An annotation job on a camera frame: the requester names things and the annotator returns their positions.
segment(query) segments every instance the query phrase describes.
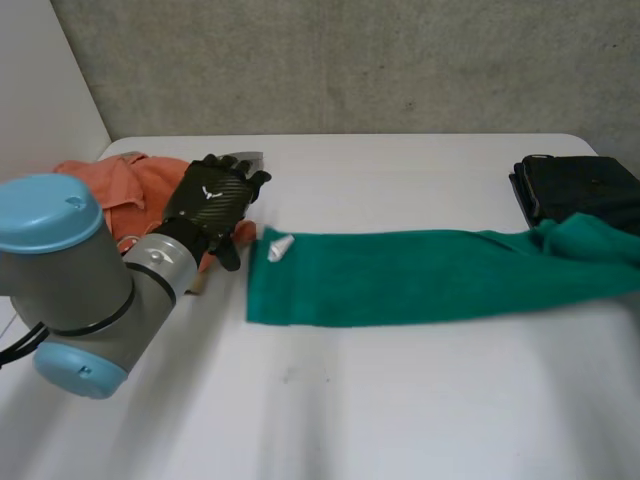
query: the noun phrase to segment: green towel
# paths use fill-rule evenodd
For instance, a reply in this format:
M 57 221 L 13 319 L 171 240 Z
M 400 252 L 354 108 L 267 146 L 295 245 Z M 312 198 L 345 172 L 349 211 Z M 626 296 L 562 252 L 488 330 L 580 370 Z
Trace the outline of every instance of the green towel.
M 640 237 L 576 214 L 518 234 L 429 230 L 294 233 L 269 262 L 252 252 L 248 320 L 366 327 L 527 312 L 640 289 Z

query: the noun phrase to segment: table surface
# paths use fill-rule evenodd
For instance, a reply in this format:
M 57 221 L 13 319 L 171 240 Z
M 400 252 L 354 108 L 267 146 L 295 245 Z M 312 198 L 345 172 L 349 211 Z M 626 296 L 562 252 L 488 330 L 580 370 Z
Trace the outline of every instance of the table surface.
M 301 135 L 127 138 L 103 157 L 132 150 L 263 151 L 273 181 L 249 217 L 308 232 L 522 231 L 513 164 L 594 153 L 569 135 Z M 245 297 L 246 268 L 215 272 L 106 401 L 5 367 L 0 478 L 637 478 L 627 303 L 326 330 L 247 324 Z

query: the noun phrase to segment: black bag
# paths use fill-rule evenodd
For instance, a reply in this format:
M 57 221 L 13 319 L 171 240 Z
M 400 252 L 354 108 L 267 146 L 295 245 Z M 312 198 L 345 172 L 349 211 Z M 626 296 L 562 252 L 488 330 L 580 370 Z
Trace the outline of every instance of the black bag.
M 640 235 L 640 181 L 615 158 L 529 155 L 509 175 L 529 226 L 574 213 Z

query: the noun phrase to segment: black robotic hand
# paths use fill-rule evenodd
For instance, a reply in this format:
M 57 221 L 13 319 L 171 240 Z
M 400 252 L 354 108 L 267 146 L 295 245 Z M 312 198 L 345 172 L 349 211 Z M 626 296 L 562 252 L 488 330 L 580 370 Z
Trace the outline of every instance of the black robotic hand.
M 178 240 L 198 264 L 208 251 L 226 270 L 237 270 L 240 257 L 231 235 L 258 198 L 260 187 L 271 180 L 261 168 L 259 153 L 209 154 L 192 162 L 164 209 L 163 224 L 154 233 Z

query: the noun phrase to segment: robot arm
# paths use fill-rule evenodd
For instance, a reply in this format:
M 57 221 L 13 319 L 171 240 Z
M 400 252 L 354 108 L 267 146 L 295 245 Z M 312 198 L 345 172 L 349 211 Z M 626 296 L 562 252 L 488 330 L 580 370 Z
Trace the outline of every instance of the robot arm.
M 207 155 L 191 163 L 162 225 L 124 257 L 78 180 L 40 175 L 0 186 L 0 205 L 45 191 L 29 201 L 23 225 L 0 220 L 12 303 L 32 332 L 39 328 L 40 340 L 46 337 L 36 370 L 78 395 L 111 396 L 195 278 L 202 255 L 215 254 L 227 270 L 240 267 L 231 235 L 271 179 L 253 157 Z M 27 232 L 18 235 L 16 227 Z M 0 352 L 0 363 L 3 355 L 12 358 Z

